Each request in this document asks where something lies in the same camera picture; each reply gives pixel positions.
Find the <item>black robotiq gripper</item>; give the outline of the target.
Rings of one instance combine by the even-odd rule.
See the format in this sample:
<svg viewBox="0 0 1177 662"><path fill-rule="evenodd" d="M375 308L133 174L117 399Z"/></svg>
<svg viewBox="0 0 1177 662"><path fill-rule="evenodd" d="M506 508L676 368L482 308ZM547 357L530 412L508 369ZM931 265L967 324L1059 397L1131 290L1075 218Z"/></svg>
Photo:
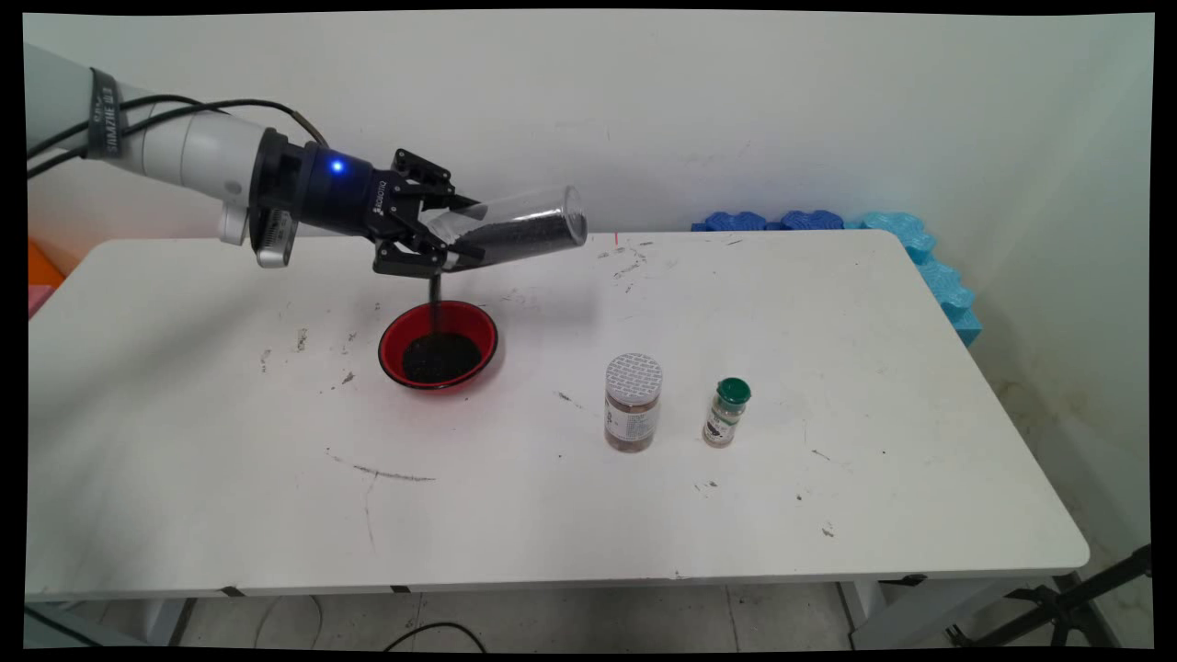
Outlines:
<svg viewBox="0 0 1177 662"><path fill-rule="evenodd" d="M319 143L280 147L280 210L292 221L374 244L371 269L378 274L428 278L480 269L486 250L463 240L439 221L408 229L405 218L423 211L463 210L479 201L457 192L451 172L399 148L392 168L377 168L357 155Z"/></svg>

